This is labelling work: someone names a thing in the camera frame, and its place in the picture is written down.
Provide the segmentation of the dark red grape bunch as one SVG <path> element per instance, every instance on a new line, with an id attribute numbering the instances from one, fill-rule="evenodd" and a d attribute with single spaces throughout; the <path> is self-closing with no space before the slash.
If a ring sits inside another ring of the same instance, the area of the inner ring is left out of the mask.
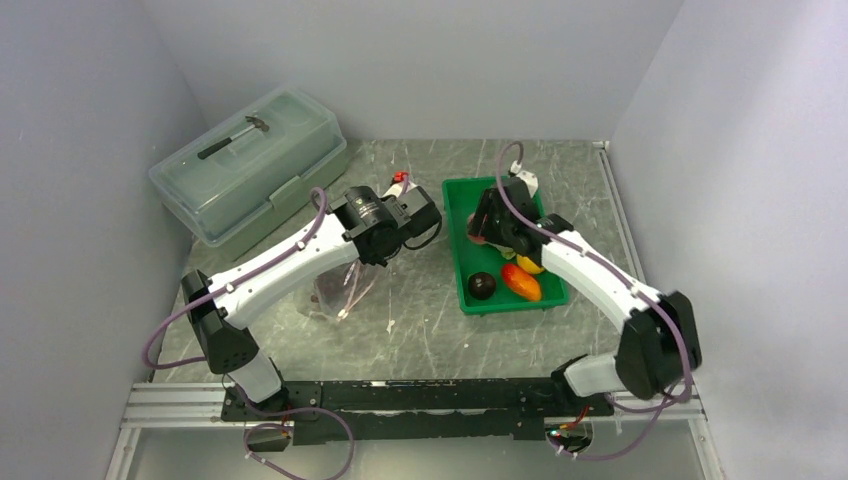
<path id="1" fill-rule="evenodd" d="M 347 269 L 332 270 L 319 275 L 313 282 L 314 295 L 321 310 L 330 316 L 347 309 L 353 300 L 357 274 Z"/>

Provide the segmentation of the clear zip top bag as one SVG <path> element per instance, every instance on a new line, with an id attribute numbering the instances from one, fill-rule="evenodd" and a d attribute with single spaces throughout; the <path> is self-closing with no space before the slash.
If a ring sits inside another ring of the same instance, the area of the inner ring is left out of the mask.
<path id="1" fill-rule="evenodd" d="M 304 297 L 305 312 L 341 322 L 374 287 L 378 269 L 360 261 L 318 275 Z"/>

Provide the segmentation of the pink peach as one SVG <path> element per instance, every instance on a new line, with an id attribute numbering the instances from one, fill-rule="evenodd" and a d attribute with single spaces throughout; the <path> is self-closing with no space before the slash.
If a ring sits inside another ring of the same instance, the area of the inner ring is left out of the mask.
<path id="1" fill-rule="evenodd" d="M 475 227 L 475 215 L 470 214 L 466 222 L 466 236 L 475 245 L 485 245 L 486 240 L 480 235 L 480 229 Z"/>

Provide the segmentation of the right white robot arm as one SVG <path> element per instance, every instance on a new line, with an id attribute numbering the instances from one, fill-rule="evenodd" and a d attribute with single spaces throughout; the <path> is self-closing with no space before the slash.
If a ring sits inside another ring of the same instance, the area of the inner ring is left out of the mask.
<path id="1" fill-rule="evenodd" d="M 497 179 L 481 194 L 468 232 L 566 281 L 620 335 L 615 352 L 582 356 L 555 371 L 560 381 L 550 392 L 557 411 L 574 415 L 590 396 L 617 391 L 650 400 L 676 382 L 684 386 L 678 399 L 688 399 L 702 357 L 692 304 L 684 294 L 645 285 L 602 256 L 563 217 L 541 214 L 517 176 Z"/>

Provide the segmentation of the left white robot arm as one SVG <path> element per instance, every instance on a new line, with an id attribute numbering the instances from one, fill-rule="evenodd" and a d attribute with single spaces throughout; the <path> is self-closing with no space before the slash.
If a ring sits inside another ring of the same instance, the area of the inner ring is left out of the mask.
<path id="1" fill-rule="evenodd" d="M 264 420 L 287 406 L 284 380 L 249 328 L 296 288 L 345 264 L 385 266 L 409 240 L 438 229 L 442 215 L 421 187 L 377 195 L 352 187 L 334 202 L 315 189 L 319 213 L 299 233 L 227 271 L 182 281 L 187 317 L 209 370 L 230 377 Z"/>

